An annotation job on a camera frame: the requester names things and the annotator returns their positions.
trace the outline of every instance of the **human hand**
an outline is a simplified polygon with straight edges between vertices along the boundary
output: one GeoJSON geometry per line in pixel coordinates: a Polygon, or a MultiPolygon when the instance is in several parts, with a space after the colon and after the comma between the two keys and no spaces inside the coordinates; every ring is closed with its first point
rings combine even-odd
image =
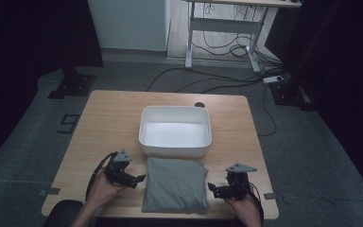
{"type": "Polygon", "coordinates": [[[246,195],[246,197],[240,201],[234,199],[225,199],[224,201],[232,207],[237,217],[247,227],[260,227],[262,225],[258,208],[251,196],[246,195]]]}
{"type": "Polygon", "coordinates": [[[111,201],[114,196],[123,189],[124,187],[121,185],[111,184],[104,174],[104,169],[101,168],[96,173],[94,184],[85,205],[91,205],[97,209],[111,201]]]}

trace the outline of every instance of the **desk leg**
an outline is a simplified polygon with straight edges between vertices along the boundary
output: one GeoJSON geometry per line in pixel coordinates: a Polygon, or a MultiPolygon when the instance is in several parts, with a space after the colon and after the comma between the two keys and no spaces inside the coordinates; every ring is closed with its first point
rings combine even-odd
{"type": "Polygon", "coordinates": [[[193,42],[193,26],[194,23],[194,9],[196,7],[196,3],[191,3],[191,15],[190,15],[190,24],[188,27],[188,42],[187,47],[185,49],[185,68],[191,69],[193,66],[193,46],[191,43],[193,42]]]}
{"type": "Polygon", "coordinates": [[[261,19],[258,22],[258,26],[255,29],[254,39],[252,40],[251,45],[247,47],[247,52],[248,52],[248,55],[250,58],[252,69],[255,74],[261,73],[261,69],[258,66],[257,58],[254,56],[254,50],[255,50],[255,46],[258,43],[258,39],[259,39],[259,35],[261,34],[262,27],[264,26],[264,22],[265,22],[265,18],[267,17],[267,13],[268,13],[268,7],[264,7],[264,12],[262,13],[261,19]]]}

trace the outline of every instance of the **gray cloth bag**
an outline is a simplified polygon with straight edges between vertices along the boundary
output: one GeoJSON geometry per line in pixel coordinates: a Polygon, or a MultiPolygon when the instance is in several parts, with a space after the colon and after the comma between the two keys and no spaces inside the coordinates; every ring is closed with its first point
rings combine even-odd
{"type": "Polygon", "coordinates": [[[148,157],[143,212],[206,211],[207,173],[194,161],[148,157]]]}

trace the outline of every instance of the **person's knee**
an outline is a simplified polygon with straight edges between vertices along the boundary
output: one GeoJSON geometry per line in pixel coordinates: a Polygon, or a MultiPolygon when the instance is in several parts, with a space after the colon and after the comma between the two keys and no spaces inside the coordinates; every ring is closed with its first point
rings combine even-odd
{"type": "Polygon", "coordinates": [[[82,206],[81,201],[66,200],[58,202],[46,219],[44,227],[70,226],[82,206]]]}

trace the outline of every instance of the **wooden table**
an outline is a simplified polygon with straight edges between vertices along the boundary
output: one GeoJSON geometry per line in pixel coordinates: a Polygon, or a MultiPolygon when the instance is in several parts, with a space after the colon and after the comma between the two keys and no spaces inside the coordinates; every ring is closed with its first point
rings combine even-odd
{"type": "Polygon", "coordinates": [[[296,3],[290,0],[184,0],[191,2],[190,23],[188,28],[188,42],[185,51],[185,68],[192,68],[193,59],[193,31],[215,31],[215,32],[230,32],[239,34],[252,34],[252,42],[247,46],[247,53],[251,62],[254,73],[259,74],[261,69],[258,66],[258,61],[254,56],[255,46],[258,43],[259,36],[264,26],[265,18],[267,17],[268,8],[299,8],[302,4],[300,1],[296,3]],[[238,21],[238,20],[224,20],[213,18],[199,18],[195,17],[195,4],[196,3],[212,3],[212,4],[228,4],[228,5],[243,5],[243,6],[256,6],[264,7],[264,10],[259,21],[238,21]]]}
{"type": "MultiPolygon", "coordinates": [[[[226,167],[236,162],[258,168],[249,173],[260,194],[265,218],[279,216],[276,200],[265,200],[273,193],[267,166],[259,145],[247,99],[244,96],[194,95],[174,93],[146,93],[93,91],[82,113],[70,145],[63,157],[52,188],[58,195],[48,195],[42,212],[48,216],[61,200],[84,201],[91,174],[109,153],[125,148],[133,161],[126,171],[133,175],[147,174],[146,155],[138,141],[143,109],[151,105],[194,106],[202,102],[211,120],[213,141],[207,154],[194,159],[209,170],[206,182],[227,185],[226,167]]],[[[122,191],[113,202],[98,212],[100,217],[114,218],[232,218],[232,209],[208,191],[207,214],[163,214],[141,211],[146,182],[135,189],[122,191]]]]}

